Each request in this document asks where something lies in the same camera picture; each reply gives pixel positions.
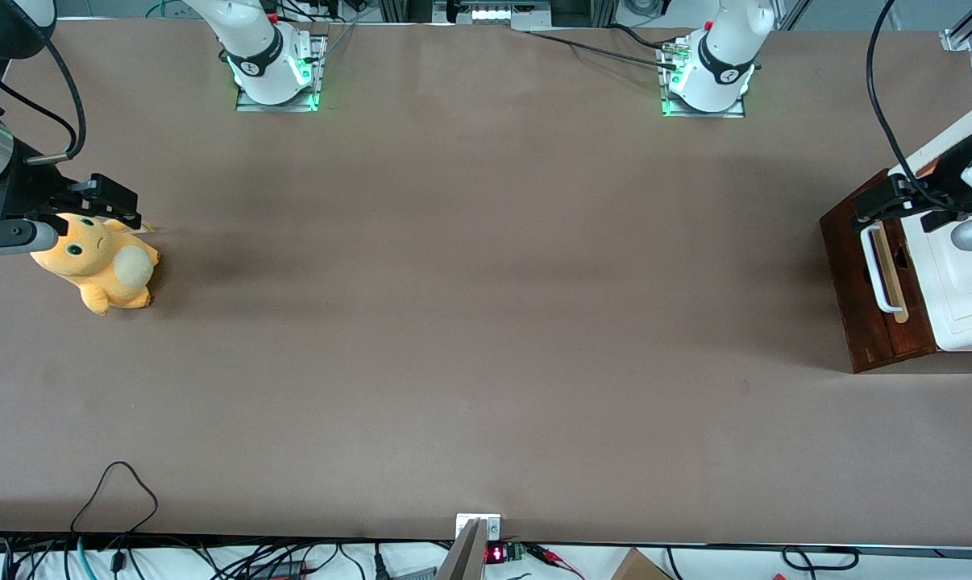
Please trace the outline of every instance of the metal bracket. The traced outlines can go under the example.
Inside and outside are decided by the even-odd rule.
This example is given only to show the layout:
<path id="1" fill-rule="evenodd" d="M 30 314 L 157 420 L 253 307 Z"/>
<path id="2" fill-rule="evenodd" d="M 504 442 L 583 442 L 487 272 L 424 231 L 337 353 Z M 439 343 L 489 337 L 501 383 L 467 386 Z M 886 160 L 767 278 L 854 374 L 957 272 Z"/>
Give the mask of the metal bracket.
<path id="1" fill-rule="evenodd" d="M 486 520 L 486 531 L 488 532 L 487 539 L 490 542 L 496 542 L 501 538 L 501 514 L 457 514 L 457 518 L 454 524 L 454 537 L 459 537 L 461 531 L 463 531 L 464 526 L 468 524 L 471 519 L 483 519 Z"/>
<path id="2" fill-rule="evenodd" d="M 938 36 L 941 37 L 941 48 L 948 52 L 969 51 L 970 49 L 968 41 L 956 40 L 950 28 L 942 30 L 938 33 Z"/>
<path id="3" fill-rule="evenodd" d="M 972 10 L 966 12 L 955 26 L 941 32 L 941 45 L 946 51 L 969 51 L 972 38 Z"/>

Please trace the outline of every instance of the red wire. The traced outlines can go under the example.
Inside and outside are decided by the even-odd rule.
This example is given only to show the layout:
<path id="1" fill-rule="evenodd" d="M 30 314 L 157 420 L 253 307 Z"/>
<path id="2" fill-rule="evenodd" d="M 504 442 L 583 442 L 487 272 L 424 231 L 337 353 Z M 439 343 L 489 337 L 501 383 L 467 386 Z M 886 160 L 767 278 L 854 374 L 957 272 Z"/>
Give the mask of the red wire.
<path id="1" fill-rule="evenodd" d="M 548 561 L 551 561 L 551 564 L 557 566 L 557 568 L 560 568 L 561 570 L 566 570 L 567 572 L 571 572 L 575 574 L 575 576 L 579 576 L 579 580 L 586 580 L 586 578 L 582 574 L 580 574 L 578 570 L 573 568 L 571 564 L 568 564 L 568 562 L 564 561 L 559 555 L 555 554 L 554 552 L 550 550 L 545 550 L 544 558 L 547 558 Z"/>
<path id="2" fill-rule="evenodd" d="M 566 561 L 561 561 L 559 563 L 559 565 L 557 565 L 557 566 L 561 570 L 568 570 L 568 572 L 571 572 L 571 573 L 575 574 L 575 576 L 579 576 L 579 580 L 586 580 L 586 578 L 583 577 L 583 575 L 580 574 L 578 570 L 576 570 L 575 568 L 573 568 L 573 566 L 568 565 L 568 562 L 566 562 Z"/>

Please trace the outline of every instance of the wooden drawer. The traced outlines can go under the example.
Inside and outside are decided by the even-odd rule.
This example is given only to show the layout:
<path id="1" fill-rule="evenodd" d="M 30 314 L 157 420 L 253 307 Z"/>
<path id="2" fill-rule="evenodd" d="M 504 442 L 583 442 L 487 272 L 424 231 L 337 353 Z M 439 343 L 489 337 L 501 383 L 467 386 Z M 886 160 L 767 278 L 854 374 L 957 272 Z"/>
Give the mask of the wooden drawer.
<path id="1" fill-rule="evenodd" d="M 887 247 L 898 274 L 899 287 L 908 309 L 908 320 L 899 323 L 895 316 L 877 307 L 870 274 L 858 234 L 851 230 L 854 198 L 883 180 L 887 170 L 877 173 L 844 201 L 837 203 L 819 220 L 822 241 L 829 258 L 829 271 L 837 291 L 844 334 L 848 339 L 851 368 L 870 371 L 887 364 L 940 352 L 927 316 L 924 297 L 915 268 L 909 260 L 905 234 L 899 220 L 883 222 Z"/>

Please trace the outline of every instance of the white floor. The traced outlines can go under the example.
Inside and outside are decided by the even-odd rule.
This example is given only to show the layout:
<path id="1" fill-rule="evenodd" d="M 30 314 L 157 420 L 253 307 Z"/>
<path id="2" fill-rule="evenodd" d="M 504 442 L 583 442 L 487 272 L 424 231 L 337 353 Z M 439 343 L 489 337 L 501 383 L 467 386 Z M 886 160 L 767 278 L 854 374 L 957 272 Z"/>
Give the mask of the white floor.
<path id="1" fill-rule="evenodd" d="M 568 564 L 575 566 L 586 580 L 608 580 L 618 568 L 629 548 L 605 546 L 549 546 Z M 331 545 L 318 546 L 310 551 L 306 561 L 310 566 L 319 566 L 332 554 Z M 364 580 L 375 577 L 375 564 L 372 561 L 372 544 L 349 544 L 345 550 L 350 557 L 363 566 Z M 669 562 L 662 548 L 643 548 L 642 551 L 656 565 L 668 571 Z M 109 572 L 110 555 L 113 552 L 87 552 L 89 566 L 97 580 L 111 580 Z M 251 549 L 217 548 L 210 550 L 219 565 L 227 565 L 235 559 L 246 557 Z M 418 572 L 442 564 L 446 551 L 434 544 L 382 544 L 383 559 L 391 576 Z M 734 550 L 707 550 L 679 548 L 674 551 L 676 564 L 683 580 L 772 580 L 782 574 L 787 580 L 811 580 L 808 573 L 789 569 L 780 559 L 779 552 L 756 552 Z M 207 580 L 214 571 L 196 554 L 185 548 L 152 548 L 135 550 L 136 561 L 146 580 Z M 840 565 L 849 557 L 813 554 L 817 565 Z M 0 573 L 2 566 L 0 555 Z M 18 578 L 28 575 L 30 566 L 25 561 L 19 570 Z M 88 580 L 77 555 L 70 555 L 70 578 Z M 508 580 L 522 574 L 530 574 L 528 580 L 577 580 L 571 573 L 542 565 L 534 559 L 507 562 L 501 565 L 487 565 L 485 580 Z M 65 580 L 63 554 L 51 554 L 39 566 L 36 579 Z M 139 576 L 128 565 L 120 574 L 122 580 L 136 580 Z M 315 580 L 361 580 L 360 572 L 353 562 L 336 555 L 324 569 L 309 576 Z M 871 557 L 863 555 L 858 566 L 847 572 L 818 572 L 818 580 L 972 580 L 972 561 L 955 558 L 930 557 Z"/>

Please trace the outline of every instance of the metal mounting plate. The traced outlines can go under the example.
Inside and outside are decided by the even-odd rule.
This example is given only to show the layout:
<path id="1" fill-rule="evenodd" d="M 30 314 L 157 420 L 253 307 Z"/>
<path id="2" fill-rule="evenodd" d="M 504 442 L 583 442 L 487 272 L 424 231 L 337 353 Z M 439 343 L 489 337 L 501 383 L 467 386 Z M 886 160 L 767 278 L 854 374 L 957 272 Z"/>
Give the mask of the metal mounting plate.
<path id="1" fill-rule="evenodd" d="M 485 519 L 487 529 L 489 531 L 490 542 L 496 542 L 501 538 L 501 514 L 457 514 L 457 519 L 454 525 L 454 537 L 461 535 L 461 531 L 464 529 L 464 525 L 470 519 Z"/>

